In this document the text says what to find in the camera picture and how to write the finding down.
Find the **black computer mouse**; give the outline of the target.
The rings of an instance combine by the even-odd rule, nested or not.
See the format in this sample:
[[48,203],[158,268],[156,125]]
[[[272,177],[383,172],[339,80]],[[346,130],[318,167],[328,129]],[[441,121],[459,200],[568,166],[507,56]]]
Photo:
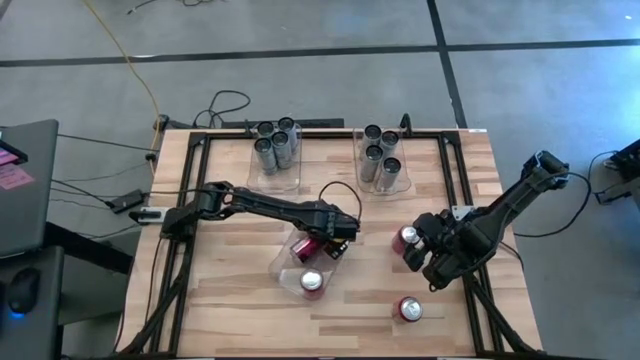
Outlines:
[[28,267],[17,272],[7,287],[7,305],[13,314],[26,315],[38,300],[40,271]]

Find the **pink sticky note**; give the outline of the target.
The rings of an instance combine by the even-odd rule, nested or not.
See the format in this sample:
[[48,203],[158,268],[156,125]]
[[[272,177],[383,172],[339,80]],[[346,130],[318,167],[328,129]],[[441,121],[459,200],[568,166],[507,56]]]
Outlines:
[[11,190],[34,181],[20,166],[6,164],[0,167],[0,188]]

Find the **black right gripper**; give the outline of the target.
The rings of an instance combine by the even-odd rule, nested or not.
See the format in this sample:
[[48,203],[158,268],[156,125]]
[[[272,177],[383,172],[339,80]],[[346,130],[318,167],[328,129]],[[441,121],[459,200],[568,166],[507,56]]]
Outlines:
[[423,213],[413,222],[424,246],[407,245],[403,260],[412,272],[419,271],[431,254],[422,274],[431,291],[446,288],[453,280],[476,271],[493,256],[491,219],[462,221],[450,213]]

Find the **clear plastic bin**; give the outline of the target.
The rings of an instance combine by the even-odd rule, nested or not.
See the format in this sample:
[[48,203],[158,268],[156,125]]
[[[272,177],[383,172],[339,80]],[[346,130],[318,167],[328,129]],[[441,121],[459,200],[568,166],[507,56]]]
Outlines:
[[[271,121],[276,127],[276,131],[281,131],[278,128],[278,120]],[[302,155],[302,135],[301,127],[297,124],[298,132],[298,149],[293,153],[293,165],[288,169],[282,169],[278,166],[277,172],[273,175],[266,175],[263,173],[260,164],[258,163],[254,143],[257,139],[256,130],[254,126],[251,129],[253,139],[251,140],[251,165],[249,170],[249,177],[247,180],[247,186],[255,191],[259,191],[266,194],[283,194],[295,192],[301,183],[301,155]]]
[[399,142],[398,142],[398,145],[396,146],[395,152],[392,157],[397,158],[401,162],[402,169],[400,170],[398,179],[391,192],[377,192],[375,190],[375,183],[379,175],[381,164],[378,168],[375,179],[372,182],[370,183],[362,182],[360,180],[359,171],[360,171],[360,165],[361,165],[361,158],[362,158],[362,155],[364,154],[364,150],[361,148],[364,128],[355,129],[352,131],[352,138],[353,138],[353,153],[354,153],[354,161],[355,161],[356,180],[357,180],[358,186],[365,193],[375,195],[375,196],[391,196],[391,195],[396,195],[399,193],[406,192],[411,187],[412,182],[407,171],[407,160],[406,160],[405,151],[404,151],[403,135],[401,133],[401,129],[391,128],[391,127],[382,127],[382,126],[379,126],[379,127],[381,128],[382,133],[386,130],[392,130],[399,135]]
[[323,273],[324,276],[324,295],[325,291],[328,289],[329,284],[336,270],[342,262],[344,253],[338,260],[333,260],[324,252],[324,246],[328,242],[323,242],[323,247],[314,255],[313,258],[309,259],[307,262],[303,264],[297,264],[293,261],[290,253],[289,247],[293,244],[293,242],[297,239],[304,237],[312,237],[306,232],[302,232],[299,230],[294,230],[289,235],[289,238],[286,240],[284,245],[281,247],[278,255],[269,265],[268,271],[271,278],[276,281],[280,286],[289,290],[290,292],[297,294],[304,299],[303,291],[299,283],[300,275],[306,269],[316,269]]

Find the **long black power strip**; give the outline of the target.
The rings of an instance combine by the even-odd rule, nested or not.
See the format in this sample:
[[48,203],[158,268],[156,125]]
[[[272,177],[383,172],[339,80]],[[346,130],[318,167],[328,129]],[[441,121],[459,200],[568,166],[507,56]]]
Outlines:
[[[302,128],[344,128],[345,120],[343,118],[314,118],[314,119],[295,119],[295,122]],[[251,121],[225,121],[222,122],[222,129],[244,129],[252,128],[260,123],[260,120]]]

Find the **phone with pink screen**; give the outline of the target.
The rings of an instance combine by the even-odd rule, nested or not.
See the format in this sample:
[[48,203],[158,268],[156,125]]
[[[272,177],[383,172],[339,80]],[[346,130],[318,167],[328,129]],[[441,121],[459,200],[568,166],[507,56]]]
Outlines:
[[20,165],[26,163],[29,157],[26,153],[3,140],[3,132],[0,131],[0,167],[5,165]]

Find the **black side desk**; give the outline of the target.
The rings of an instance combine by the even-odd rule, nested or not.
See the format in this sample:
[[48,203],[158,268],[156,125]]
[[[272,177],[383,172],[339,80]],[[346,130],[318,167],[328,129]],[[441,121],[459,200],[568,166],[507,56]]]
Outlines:
[[[116,312],[114,276],[127,275],[133,257],[53,223],[42,246],[0,257],[0,360],[55,360],[64,326]],[[38,300],[26,315],[13,314],[7,287],[20,270],[40,271]]]

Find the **red Coca-Cola Zero can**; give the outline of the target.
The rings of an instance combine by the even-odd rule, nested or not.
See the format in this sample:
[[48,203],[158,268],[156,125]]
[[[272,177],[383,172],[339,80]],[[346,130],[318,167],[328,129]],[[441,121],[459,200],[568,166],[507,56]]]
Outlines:
[[399,323],[415,323],[423,316],[423,307],[418,299],[405,296],[392,306],[392,318]]
[[421,237],[413,226],[405,225],[395,233],[391,241],[391,248],[396,254],[403,255],[409,245],[418,243],[420,239]]
[[306,299],[316,300],[322,297],[325,281],[319,270],[306,269],[301,273],[299,283]]

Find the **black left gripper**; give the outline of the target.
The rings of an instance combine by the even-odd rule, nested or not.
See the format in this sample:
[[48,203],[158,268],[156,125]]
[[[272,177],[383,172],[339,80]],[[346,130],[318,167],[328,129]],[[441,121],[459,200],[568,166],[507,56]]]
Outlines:
[[346,252],[349,241],[353,241],[360,230],[360,221],[334,204],[303,202],[301,211],[305,214],[302,230],[328,241],[324,252],[333,260]]

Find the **dark grey laptop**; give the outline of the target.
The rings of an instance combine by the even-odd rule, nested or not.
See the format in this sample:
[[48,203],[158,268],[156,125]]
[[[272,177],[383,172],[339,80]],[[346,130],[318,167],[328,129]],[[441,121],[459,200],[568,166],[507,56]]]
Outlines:
[[29,160],[17,166],[34,181],[0,188],[0,257],[42,246],[58,129],[59,122],[48,119],[1,130],[4,141],[28,155]]

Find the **red Darth Vader Coke can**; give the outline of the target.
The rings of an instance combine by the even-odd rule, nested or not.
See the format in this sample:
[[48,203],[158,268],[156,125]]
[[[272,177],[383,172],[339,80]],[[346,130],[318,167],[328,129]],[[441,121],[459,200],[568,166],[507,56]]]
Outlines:
[[297,264],[303,264],[323,247],[323,243],[320,240],[312,237],[304,237],[297,239],[289,247],[289,253],[293,261]]

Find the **black power adapter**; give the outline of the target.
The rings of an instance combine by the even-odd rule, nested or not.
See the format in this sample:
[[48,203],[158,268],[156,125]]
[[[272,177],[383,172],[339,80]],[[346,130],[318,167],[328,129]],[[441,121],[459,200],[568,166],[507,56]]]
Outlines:
[[120,214],[143,204],[145,198],[146,194],[137,189],[106,201],[106,205],[114,214]]

